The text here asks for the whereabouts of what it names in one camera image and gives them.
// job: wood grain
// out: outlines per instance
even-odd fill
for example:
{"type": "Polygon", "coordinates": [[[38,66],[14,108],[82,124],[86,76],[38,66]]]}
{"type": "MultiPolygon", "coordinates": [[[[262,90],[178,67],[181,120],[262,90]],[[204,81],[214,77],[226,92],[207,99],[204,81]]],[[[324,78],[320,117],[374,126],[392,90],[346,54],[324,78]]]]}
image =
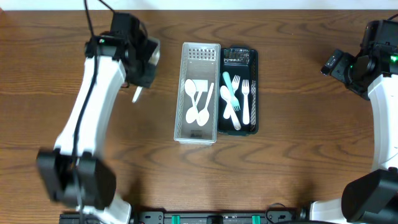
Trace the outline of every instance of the wood grain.
{"type": "MultiPolygon", "coordinates": [[[[264,210],[337,198],[370,170],[371,104],[319,70],[335,48],[359,50],[368,21],[391,11],[132,11],[161,41],[157,78],[139,102],[121,90],[106,162],[131,203],[166,210],[264,210]],[[173,140],[184,42],[259,52],[259,132],[211,147],[173,140]]],[[[96,33],[109,11],[92,12],[96,33]]],[[[56,223],[35,157],[66,124],[89,39],[82,11],[0,15],[0,223],[56,223]]]]}

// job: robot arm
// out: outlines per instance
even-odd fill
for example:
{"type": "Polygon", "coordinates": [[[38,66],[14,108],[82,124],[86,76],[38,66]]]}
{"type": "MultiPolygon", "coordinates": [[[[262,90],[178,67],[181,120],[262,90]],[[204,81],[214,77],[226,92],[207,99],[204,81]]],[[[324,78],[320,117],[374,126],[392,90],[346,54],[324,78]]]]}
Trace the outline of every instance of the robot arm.
{"type": "Polygon", "coordinates": [[[40,150],[36,160],[50,199],[94,215],[104,224],[127,224],[131,219],[131,206],[116,193],[116,176],[102,161],[105,132],[116,95],[125,82],[149,88],[160,57],[160,42],[148,38],[139,27],[140,21],[134,16],[115,12],[111,30],[86,43],[83,82],[68,123],[54,150],[40,150]],[[94,78],[75,136],[77,120],[94,78]],[[78,138],[75,155],[74,138],[78,138]]]}
{"type": "MultiPolygon", "coordinates": [[[[374,120],[374,160],[372,172],[398,167],[398,75],[378,76],[368,88],[374,120]]],[[[348,224],[341,198],[311,204],[310,220],[348,224]]]]}
{"type": "Polygon", "coordinates": [[[372,171],[398,167],[398,75],[378,76],[368,92],[374,123],[372,171]]]}
{"type": "Polygon", "coordinates": [[[335,50],[321,72],[371,100],[374,120],[372,172],[348,184],[342,198],[314,202],[310,219],[333,223],[398,220],[398,23],[372,21],[354,57],[335,50]]]}
{"type": "MultiPolygon", "coordinates": [[[[126,72],[121,60],[110,56],[98,57],[96,85],[88,101],[80,124],[77,156],[89,152],[92,156],[103,158],[103,144],[116,95],[126,79],[126,72]]],[[[94,58],[86,58],[85,72],[80,92],[67,125],[55,141],[54,149],[60,154],[70,156],[73,149],[73,133],[76,122],[87,95],[94,74],[94,58]]]]}

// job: white plastic fork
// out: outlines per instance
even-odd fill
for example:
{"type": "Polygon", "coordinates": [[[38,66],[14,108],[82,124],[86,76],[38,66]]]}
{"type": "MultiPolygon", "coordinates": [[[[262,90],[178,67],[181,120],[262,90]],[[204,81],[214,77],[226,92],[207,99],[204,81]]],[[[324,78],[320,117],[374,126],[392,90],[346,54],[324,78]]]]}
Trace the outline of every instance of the white plastic fork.
{"type": "MultiPolygon", "coordinates": [[[[234,95],[235,95],[236,90],[238,90],[238,88],[239,88],[240,82],[241,82],[241,77],[239,75],[235,75],[234,79],[232,80],[232,89],[234,91],[234,95]]],[[[229,110],[225,110],[223,117],[225,119],[229,119],[230,116],[231,116],[231,113],[229,112],[229,110]]]]}
{"type": "Polygon", "coordinates": [[[249,93],[250,93],[249,80],[243,80],[242,81],[242,94],[244,95],[244,101],[243,101],[243,123],[244,124],[249,124],[249,122],[250,122],[249,100],[248,100],[249,93]]]}

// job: black cable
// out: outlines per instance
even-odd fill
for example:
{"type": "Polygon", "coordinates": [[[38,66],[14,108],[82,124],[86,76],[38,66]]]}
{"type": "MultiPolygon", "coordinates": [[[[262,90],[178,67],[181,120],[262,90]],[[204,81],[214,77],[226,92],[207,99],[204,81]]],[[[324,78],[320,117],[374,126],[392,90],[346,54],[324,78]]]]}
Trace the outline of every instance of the black cable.
{"type": "Polygon", "coordinates": [[[394,18],[398,17],[398,14],[395,14],[393,16],[391,16],[390,18],[388,18],[387,20],[393,20],[394,18]]]}
{"type": "MultiPolygon", "coordinates": [[[[99,0],[102,4],[104,4],[107,8],[109,8],[113,13],[114,10],[107,5],[104,1],[99,0]]],[[[90,99],[91,93],[93,92],[93,88],[95,86],[96,83],[96,79],[98,76],[98,53],[97,53],[97,41],[96,41],[96,37],[94,35],[94,28],[93,28],[93,24],[91,22],[91,18],[90,18],[90,13],[88,12],[88,6],[87,6],[87,0],[84,0],[84,5],[85,5],[85,12],[86,12],[86,17],[87,17],[87,23],[88,23],[88,29],[90,30],[90,34],[91,34],[91,43],[93,44],[93,49],[94,49],[94,74],[93,74],[93,78],[91,79],[91,83],[90,83],[90,87],[87,91],[87,95],[86,98],[83,102],[83,105],[81,106],[81,110],[76,122],[76,126],[75,126],[75,131],[73,133],[73,149],[72,149],[72,156],[73,158],[73,167],[72,167],[72,175],[73,175],[73,181],[75,183],[75,188],[76,188],[76,194],[77,194],[77,201],[80,207],[80,217],[79,217],[79,223],[83,224],[85,222],[85,216],[83,213],[83,208],[84,208],[84,204],[83,204],[83,198],[81,196],[81,191],[80,191],[80,183],[79,183],[79,178],[78,178],[78,174],[77,174],[77,170],[76,170],[76,164],[77,164],[77,149],[78,149],[78,140],[79,140],[79,132],[80,132],[80,125],[81,125],[81,121],[83,119],[83,115],[85,113],[87,104],[88,104],[88,100],[90,99]]]]}
{"type": "Polygon", "coordinates": [[[115,13],[115,11],[111,8],[111,6],[109,6],[108,4],[106,4],[103,0],[98,0],[100,3],[104,4],[104,6],[106,6],[110,11],[112,11],[113,13],[115,13]]]}

